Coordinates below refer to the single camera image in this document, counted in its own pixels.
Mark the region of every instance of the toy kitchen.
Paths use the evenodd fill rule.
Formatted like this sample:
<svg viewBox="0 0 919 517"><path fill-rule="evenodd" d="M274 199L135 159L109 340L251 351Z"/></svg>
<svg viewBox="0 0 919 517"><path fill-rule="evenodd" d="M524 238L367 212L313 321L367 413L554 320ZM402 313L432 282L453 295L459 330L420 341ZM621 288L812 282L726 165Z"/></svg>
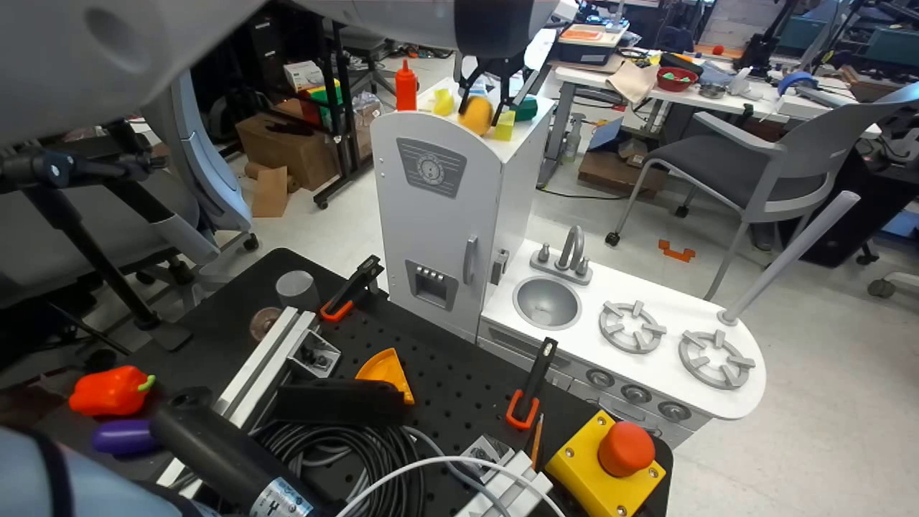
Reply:
<svg viewBox="0 0 919 517"><path fill-rule="evenodd" d="M577 228L557 244L524 238L554 104L538 97L499 140L425 110L445 93L456 83L374 124L390 301L521 367L557 340L548 381L672 447L709 420L749 417L768 366L743 321L591 265Z"/></svg>

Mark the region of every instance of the red button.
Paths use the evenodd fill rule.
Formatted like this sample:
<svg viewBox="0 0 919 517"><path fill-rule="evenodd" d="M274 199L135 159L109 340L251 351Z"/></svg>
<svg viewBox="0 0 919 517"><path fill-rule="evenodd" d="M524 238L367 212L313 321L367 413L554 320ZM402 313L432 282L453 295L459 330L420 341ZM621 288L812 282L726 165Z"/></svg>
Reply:
<svg viewBox="0 0 919 517"><path fill-rule="evenodd" d="M597 459L610 476L631 476L654 463L654 439L636 422L618 422L604 436Z"/></svg>

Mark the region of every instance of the floor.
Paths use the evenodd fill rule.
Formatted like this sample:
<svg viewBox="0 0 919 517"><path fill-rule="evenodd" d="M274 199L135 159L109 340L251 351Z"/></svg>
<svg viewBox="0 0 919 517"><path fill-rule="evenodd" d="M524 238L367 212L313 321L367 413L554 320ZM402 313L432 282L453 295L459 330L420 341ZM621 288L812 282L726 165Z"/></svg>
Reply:
<svg viewBox="0 0 919 517"><path fill-rule="evenodd" d="M581 188L574 170L577 159L560 166L548 190L604 196ZM733 216L699 200L682 221L669 216L679 199L682 190L667 188L637 203L624 244L611 251L604 236L624 200L538 193L525 236L560 244L568 223L581 223L591 261L700 295ZM300 193L282 221L257 221L257 232L265 251L291 248L348 277L367 252L383 252L377 179L367 173L327 209ZM659 238L695 248L699 259L663 259ZM719 301L739 298L768 261L748 244ZM888 244L871 267L796 265L749 307L743 321L768 356L768 397L749 420L712 422L676 452L672 514L917 514L919 298L880 301L865 292L871 279L903 267L919 271L919 259Z"/></svg>

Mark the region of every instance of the purple object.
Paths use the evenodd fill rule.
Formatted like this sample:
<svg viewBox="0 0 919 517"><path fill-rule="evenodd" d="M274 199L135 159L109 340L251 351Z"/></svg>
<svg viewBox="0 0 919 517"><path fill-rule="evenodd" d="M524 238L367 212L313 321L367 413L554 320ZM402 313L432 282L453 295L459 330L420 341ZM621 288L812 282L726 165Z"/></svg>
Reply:
<svg viewBox="0 0 919 517"><path fill-rule="evenodd" d="M142 456L159 452L162 443L149 433L149 420L112 420L96 429L91 447L112 456Z"/></svg>

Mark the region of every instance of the desk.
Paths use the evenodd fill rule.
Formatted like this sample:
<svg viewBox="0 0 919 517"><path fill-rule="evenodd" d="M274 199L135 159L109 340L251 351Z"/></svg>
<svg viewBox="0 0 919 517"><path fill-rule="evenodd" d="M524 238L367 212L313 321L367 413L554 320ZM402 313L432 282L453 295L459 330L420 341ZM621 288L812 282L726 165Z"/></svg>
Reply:
<svg viewBox="0 0 919 517"><path fill-rule="evenodd" d="M196 341L175 354L145 347L133 361L145 370L159 373L159 390L182 390L196 384L222 390L254 351L254 340L248 330L251 317L259 307L275 304L274 284L287 271L313 272L320 295L331 295L337 292L337 288L341 288L341 279L331 271L291 251L274 251L182 320L182 325L196 333ZM341 361L333 373L338 380L350 380L371 354L394 346L417 394L412 426L438 436L445 452L463 452L481 433L496 436L516 447L524 446L525 436L508 432L508 426L504 422L506 399L511 387L524 381L524 370L511 367L508 361L400 311L396 304L387 304L384 298L374 298L338 327L323 327L323 337L341 347ZM554 453L594 413L594 404L581 402L547 381L544 409L547 463L548 453ZM63 404L34 422L34 429L133 481L152 481L170 463L170 453L156 453L133 463L117 463L112 456L96 453L89 447L96 426L68 413ZM669 481L676 473L672 452L659 439L654 446L659 463L669 473L640 512L643 517L667 514ZM427 514L452 514L452 508L463 508L472 499L472 491L459 488L459 482L448 476L440 476L438 469L432 472L432 481L438 482L425 485L432 508ZM331 473L326 476L326 482L337 488L333 493L344 493L344 476ZM567 508L567 514L577 514L577 506L567 499L560 488L554 488L552 498Z"/></svg>
<svg viewBox="0 0 919 517"><path fill-rule="evenodd" d="M606 77L610 76L568 68L568 67L554 68L554 80L560 83L560 100L557 100L554 124L548 133L547 160L544 160L538 188L548 183L548 179L554 176L554 170L564 159L564 134L567 134L571 104L574 104L577 93L581 90L611 93ZM749 83L749 97L733 97L733 94L705 97L705 94L699 94L699 87L692 87L687 93L667 93L667 90L654 87L650 93L650 100L651 100L651 116L646 122L640 122L631 111L627 111L627 122L624 122L627 130L640 133L640 134L654 134L669 104L705 110L705 111L722 111L722 116L752 116L758 122L775 122L775 124L811 122L811 117L818 117L821 111L827 111L827 107L812 104L808 97L799 97L796 93L788 93L779 97L775 87L771 87L763 80Z"/></svg>

